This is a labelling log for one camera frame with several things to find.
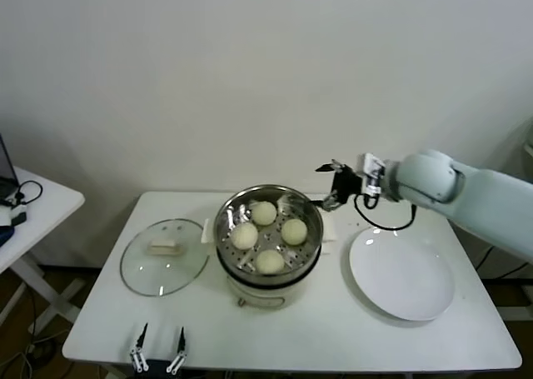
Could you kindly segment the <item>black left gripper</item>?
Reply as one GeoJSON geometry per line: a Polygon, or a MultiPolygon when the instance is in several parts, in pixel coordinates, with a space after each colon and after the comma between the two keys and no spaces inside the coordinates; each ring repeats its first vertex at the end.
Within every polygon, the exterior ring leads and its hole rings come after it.
{"type": "Polygon", "coordinates": [[[186,337],[184,327],[180,330],[177,344],[177,354],[169,361],[147,360],[143,353],[143,344],[147,334],[148,323],[144,325],[141,335],[138,337],[135,346],[130,351],[132,368],[135,373],[142,373],[143,378],[148,379],[169,379],[172,374],[177,374],[184,364],[186,353],[186,337]]]}

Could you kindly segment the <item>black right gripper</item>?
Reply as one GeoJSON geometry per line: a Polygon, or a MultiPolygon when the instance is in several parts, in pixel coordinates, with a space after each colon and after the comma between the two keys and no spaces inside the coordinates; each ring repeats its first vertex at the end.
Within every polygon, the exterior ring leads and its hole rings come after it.
{"type": "Polygon", "coordinates": [[[333,212],[346,205],[351,196],[361,194],[362,179],[346,164],[332,159],[322,164],[316,172],[334,172],[331,192],[321,200],[313,200],[312,204],[325,212],[333,212]]]}

